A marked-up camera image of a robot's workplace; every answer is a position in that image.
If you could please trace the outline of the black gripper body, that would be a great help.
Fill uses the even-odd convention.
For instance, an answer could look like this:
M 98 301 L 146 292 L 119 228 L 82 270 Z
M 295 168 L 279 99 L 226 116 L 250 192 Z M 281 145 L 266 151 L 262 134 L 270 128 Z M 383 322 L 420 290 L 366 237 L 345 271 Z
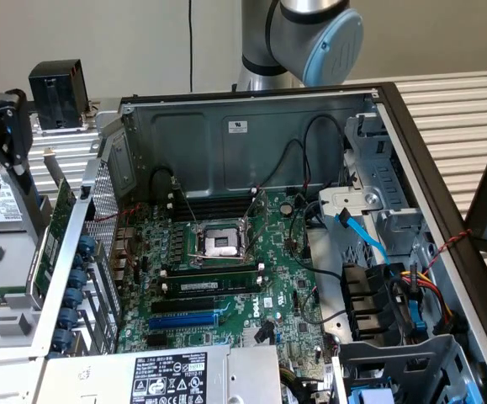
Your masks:
M 31 148 L 31 126 L 26 94 L 13 88 L 0 93 L 0 163 L 24 164 Z

